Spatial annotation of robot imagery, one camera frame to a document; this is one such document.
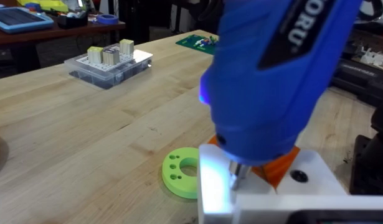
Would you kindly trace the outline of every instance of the hole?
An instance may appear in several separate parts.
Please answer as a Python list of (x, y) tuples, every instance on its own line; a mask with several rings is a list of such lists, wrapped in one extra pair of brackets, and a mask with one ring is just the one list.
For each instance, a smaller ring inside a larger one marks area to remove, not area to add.
[(197, 176), (197, 163), (198, 160), (195, 158), (185, 158), (180, 162), (180, 169), (184, 175), (188, 175), (190, 177)]
[(291, 171), (291, 177), (292, 177), (292, 179), (296, 180), (299, 183), (306, 183), (309, 180), (309, 178), (305, 174), (305, 172), (303, 172), (301, 170)]
[(221, 145), (226, 145), (226, 139), (221, 134), (216, 134), (216, 139)]

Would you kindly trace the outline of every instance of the floor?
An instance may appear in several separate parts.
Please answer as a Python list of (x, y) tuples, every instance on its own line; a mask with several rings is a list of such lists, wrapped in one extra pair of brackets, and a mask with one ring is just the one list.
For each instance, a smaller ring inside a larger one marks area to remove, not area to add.
[[(171, 31), (162, 27), (150, 27), (150, 41), (158, 40), (172, 35)], [(108, 34), (87, 34), (75, 37), (65, 37), (46, 41), (36, 45), (39, 61), (42, 68), (63, 63), (64, 60), (86, 53), (94, 45), (104, 47), (109, 44)], [(11, 65), (11, 54), (8, 49), (0, 49), (0, 78), (17, 75), (16, 69)]]

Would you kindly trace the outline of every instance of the green circuit board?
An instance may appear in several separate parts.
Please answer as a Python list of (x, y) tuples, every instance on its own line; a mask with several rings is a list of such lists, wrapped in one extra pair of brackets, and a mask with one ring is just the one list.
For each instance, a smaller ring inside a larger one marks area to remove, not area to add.
[(215, 52), (215, 45), (209, 44), (202, 47), (200, 47), (200, 45), (196, 45), (196, 42), (201, 39), (210, 39), (210, 37), (190, 35), (182, 40), (177, 41), (176, 44), (213, 55)]

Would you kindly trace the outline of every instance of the desk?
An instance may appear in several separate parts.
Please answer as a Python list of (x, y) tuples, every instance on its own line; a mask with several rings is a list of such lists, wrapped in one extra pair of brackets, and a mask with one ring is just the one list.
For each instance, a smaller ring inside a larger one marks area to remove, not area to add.
[[(18, 6), (17, 1), (15, 0), (0, 0), (0, 4), (4, 4), (6, 6)], [(126, 27), (124, 22), (119, 22), (115, 25), (93, 24), (89, 22), (87, 26), (74, 29), (61, 29), (58, 27), (56, 19), (53, 18), (53, 20), (55, 22), (53, 28), (51, 29), (20, 34), (7, 34), (0, 30), (0, 46), (11, 49), (11, 53), (14, 61), (16, 62), (19, 73), (40, 68), (35, 48), (35, 43), (37, 43), (37, 41), (93, 32), (108, 32), (111, 30), (124, 29)]]
[[(137, 45), (153, 66), (102, 90), (64, 65), (0, 80), (0, 223), (196, 223), (197, 203), (161, 180), (164, 157), (214, 134), (199, 79), (212, 56), (176, 45), (195, 31)], [(348, 186), (354, 138), (374, 109), (337, 89), (321, 97), (297, 146), (317, 150)]]

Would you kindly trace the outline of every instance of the screw hole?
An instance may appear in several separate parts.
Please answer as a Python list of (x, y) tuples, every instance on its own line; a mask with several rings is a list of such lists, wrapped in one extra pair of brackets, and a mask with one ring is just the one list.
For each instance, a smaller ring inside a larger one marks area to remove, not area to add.
[(292, 177), (292, 179), (296, 180), (299, 183), (306, 183), (309, 180), (309, 178), (305, 174), (305, 172), (303, 172), (301, 170), (291, 171), (291, 177)]

